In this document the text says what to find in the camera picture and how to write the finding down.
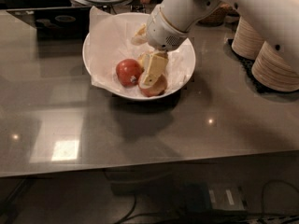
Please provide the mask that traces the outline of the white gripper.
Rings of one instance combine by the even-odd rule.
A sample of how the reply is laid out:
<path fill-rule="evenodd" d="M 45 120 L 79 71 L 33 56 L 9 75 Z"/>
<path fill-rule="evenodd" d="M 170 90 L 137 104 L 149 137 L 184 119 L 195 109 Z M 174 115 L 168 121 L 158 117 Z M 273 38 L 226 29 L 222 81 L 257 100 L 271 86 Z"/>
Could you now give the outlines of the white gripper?
<path fill-rule="evenodd" d="M 186 40 L 187 34 L 174 28 L 162 12 L 161 6 L 157 5 L 150 13 L 147 24 L 142 24 L 131 38 L 133 45 L 148 44 L 163 51 L 173 51 Z M 161 51 L 146 53 L 142 59 L 144 73 L 141 83 L 145 86 L 154 85 L 164 73 L 168 64 L 168 54 Z"/>

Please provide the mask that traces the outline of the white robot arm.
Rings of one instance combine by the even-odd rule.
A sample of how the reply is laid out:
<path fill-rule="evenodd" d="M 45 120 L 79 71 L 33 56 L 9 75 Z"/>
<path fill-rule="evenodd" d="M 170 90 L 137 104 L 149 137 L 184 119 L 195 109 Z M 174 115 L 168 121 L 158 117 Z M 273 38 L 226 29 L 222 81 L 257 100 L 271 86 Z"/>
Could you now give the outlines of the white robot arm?
<path fill-rule="evenodd" d="M 230 5 L 268 44 L 299 72 L 299 0 L 163 0 L 148 16 L 146 25 L 132 38 L 172 51 L 186 40 L 200 20 L 222 3 Z"/>

